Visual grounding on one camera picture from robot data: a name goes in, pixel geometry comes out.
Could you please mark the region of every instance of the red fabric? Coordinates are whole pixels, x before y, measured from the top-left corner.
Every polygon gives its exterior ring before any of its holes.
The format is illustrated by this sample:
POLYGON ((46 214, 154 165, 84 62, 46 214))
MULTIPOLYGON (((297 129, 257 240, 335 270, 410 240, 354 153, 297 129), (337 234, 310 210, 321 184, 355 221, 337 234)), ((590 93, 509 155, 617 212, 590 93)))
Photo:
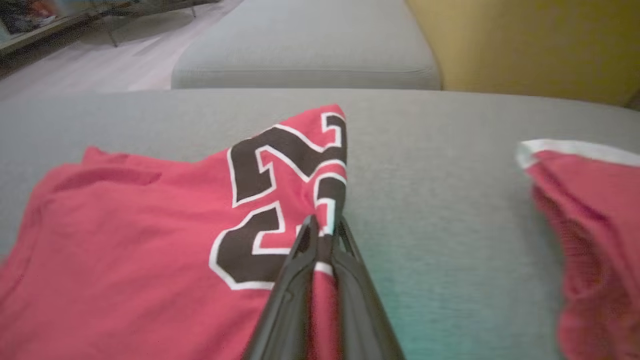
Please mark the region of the red fabric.
POLYGON ((640 168, 537 152, 534 199, 564 247, 568 359, 640 358, 640 168))
POLYGON ((335 279, 324 272, 314 272, 311 303, 311 346, 309 360, 342 358, 340 354, 338 296, 335 279))
MULTIPOLYGON (((328 106, 283 124, 323 145, 335 135, 322 129, 327 111, 342 115, 328 106)), ((285 231, 262 248, 291 247, 316 210, 314 180, 270 153, 278 188, 232 208, 227 154, 181 163, 91 148, 50 171, 0 271, 0 359, 240 359, 269 291, 232 290, 209 267, 214 239, 278 201, 285 231)), ((346 176, 333 164, 314 178, 329 171, 346 176)), ((332 278, 314 284, 312 311, 316 334, 337 339, 335 307, 321 299, 335 301, 332 278)))

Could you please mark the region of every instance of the yellow wall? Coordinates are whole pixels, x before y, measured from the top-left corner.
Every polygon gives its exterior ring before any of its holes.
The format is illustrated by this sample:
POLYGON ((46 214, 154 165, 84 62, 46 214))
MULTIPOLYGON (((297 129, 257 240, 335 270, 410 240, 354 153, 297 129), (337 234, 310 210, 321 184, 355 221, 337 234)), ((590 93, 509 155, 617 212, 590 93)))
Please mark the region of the yellow wall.
POLYGON ((407 0, 445 90, 625 104, 640 88, 640 0, 407 0))

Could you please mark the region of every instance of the jersey number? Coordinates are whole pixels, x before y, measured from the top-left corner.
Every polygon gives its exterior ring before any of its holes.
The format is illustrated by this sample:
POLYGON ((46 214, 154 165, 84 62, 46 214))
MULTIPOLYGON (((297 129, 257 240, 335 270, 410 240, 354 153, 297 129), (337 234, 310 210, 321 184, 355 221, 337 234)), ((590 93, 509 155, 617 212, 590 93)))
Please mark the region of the jersey number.
MULTIPOLYGON (((263 198, 277 189, 273 163, 263 163, 261 153, 269 152, 292 168, 308 183, 323 166, 346 166, 346 127, 336 113, 323 113, 323 132, 335 131, 334 139, 319 146, 298 130, 275 125, 254 138, 239 142, 227 151, 231 175, 232 207, 263 198)), ((346 180, 332 172, 322 174, 314 183, 314 205, 325 204, 326 226, 333 231, 336 211, 342 211, 346 180)), ((237 226, 226 229, 214 240, 209 267, 232 290, 271 289, 289 248, 262 248, 268 233, 284 233, 285 220, 278 201, 252 210, 237 226)))

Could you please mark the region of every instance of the gray upholstery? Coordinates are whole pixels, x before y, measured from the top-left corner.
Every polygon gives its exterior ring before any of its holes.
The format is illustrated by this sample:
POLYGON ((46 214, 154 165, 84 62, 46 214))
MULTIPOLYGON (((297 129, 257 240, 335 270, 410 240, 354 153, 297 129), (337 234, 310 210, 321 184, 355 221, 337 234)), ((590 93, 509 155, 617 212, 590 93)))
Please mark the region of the gray upholstery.
POLYGON ((403 0, 245 0, 181 55, 172 88, 440 89, 403 0))
POLYGON ((408 359, 557 359, 561 253, 516 143, 640 152, 640 113, 413 90, 177 90, 0 103, 0 225, 14 239, 51 167, 105 151, 195 161, 307 108, 347 115, 346 217, 408 359))

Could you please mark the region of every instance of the white trim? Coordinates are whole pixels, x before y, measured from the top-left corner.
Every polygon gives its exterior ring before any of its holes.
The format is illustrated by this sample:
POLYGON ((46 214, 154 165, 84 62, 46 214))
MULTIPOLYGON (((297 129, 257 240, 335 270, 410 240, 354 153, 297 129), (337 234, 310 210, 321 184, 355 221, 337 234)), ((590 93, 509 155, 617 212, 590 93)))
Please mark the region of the white trim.
POLYGON ((318 205, 326 204, 326 225, 321 229, 320 236, 323 236, 324 234, 333 235, 333 230, 335 229, 335 199, 330 199, 327 197, 318 199, 320 180, 327 177, 332 177, 341 181, 343 184, 345 184, 345 186, 347 185, 347 179, 342 177, 340 174, 336 174, 335 172, 328 172, 317 177, 316 183, 314 184, 314 207, 317 211, 318 205))
POLYGON ((545 150, 561 152, 567 155, 579 155, 608 163, 640 167, 640 155, 633 152, 575 140, 537 139, 521 142, 516 150, 516 160, 520 167, 527 169, 538 162, 534 154, 545 150))
POLYGON ((318 261, 314 267, 314 271, 324 272, 329 276, 333 276, 333 267, 322 261, 318 261))
POLYGON ((282 209, 280 208, 280 202, 276 201, 267 206, 263 206, 259 209, 255 209, 251 211, 237 226, 234 226, 230 229, 226 229, 222 231, 216 239, 213 241, 213 246, 211 247, 211 253, 209 254, 209 268, 213 270, 222 280, 225 281, 231 290, 243 290, 243 289, 265 289, 271 290, 273 288, 273 282, 271 281, 245 281, 245 282, 236 282, 236 280, 222 267, 218 265, 218 251, 220 250, 220 244, 222 243, 222 239, 224 239, 225 235, 232 230, 240 229, 242 226, 246 225, 252 217, 256 214, 265 212, 267 210, 271 210, 275 208, 278 213, 278 229, 270 230, 270 231, 259 231, 255 237, 252 247, 252 254, 288 254, 290 249, 263 249, 260 247, 260 243, 262 242, 262 237, 266 233, 284 233, 285 232, 285 221, 282 216, 282 209))
MULTIPOLYGON (((311 140, 309 140, 309 138, 307 138, 303 133, 301 133, 300 131, 289 127, 289 126, 285 126, 285 125, 281 125, 281 124, 277 124, 274 125, 272 127, 277 127, 281 130, 284 131, 288 131, 291 134, 297 136, 300 140, 302 140, 307 146, 309 146, 310 149, 318 152, 318 153, 322 153, 325 150, 327 150, 330 147, 342 147, 342 129, 339 126, 329 126, 327 124, 327 118, 329 116, 336 116, 338 118, 340 118, 343 122, 344 122, 344 118, 339 115, 338 113, 332 113, 332 112, 328 112, 328 113, 322 113, 321 114, 321 118, 322 118, 322 130, 323 133, 329 131, 330 129, 334 129, 335 130, 335 136, 333 139, 333 142, 329 143, 327 146, 321 147, 320 145, 312 142, 311 140)), ((270 145, 265 145, 265 146, 261 146, 258 149, 255 150, 255 158, 258 162, 258 171, 260 174, 264 173, 265 171, 269 172, 269 178, 271 181, 271 186, 267 189, 264 190, 261 193, 255 194, 253 196, 247 197, 245 199, 242 199, 240 201, 237 200, 237 186, 236 186, 236 171, 234 170, 234 164, 231 158, 231 150, 233 149, 233 147, 230 147, 227 150, 227 162, 228 162, 228 166, 229 166, 229 174, 231 176, 231 192, 232 192, 232 203, 231 203, 231 207, 232 208, 236 208, 238 205, 241 204, 245 204, 247 202, 251 202, 253 200, 259 199, 265 195, 268 195, 269 193, 271 193, 273 190, 276 190, 276 188, 278 187, 276 184, 276 179, 275 179, 275 175, 273 172, 273 162, 271 163, 267 163, 266 165, 262 163, 262 156, 260 155, 262 151, 267 151, 273 155, 275 155, 277 158, 279 158, 280 160, 282 160, 284 163, 286 163, 291 169, 294 170, 294 172, 305 182, 308 183, 309 180, 311 180, 316 173, 318 172, 318 170, 324 166, 327 165, 331 165, 331 164, 338 164, 340 166, 342 166, 343 168, 346 168, 346 164, 341 161, 341 160, 326 160, 323 161, 322 163, 318 164, 318 166, 316 167, 316 169, 314 169, 313 173, 310 176, 306 176, 302 170, 300 170, 298 168, 298 166, 296 166, 296 164, 291 161, 291 159, 289 159, 287 156, 285 156, 284 154, 282 154, 280 151, 277 151, 276 149, 274 149, 272 146, 270 145)))

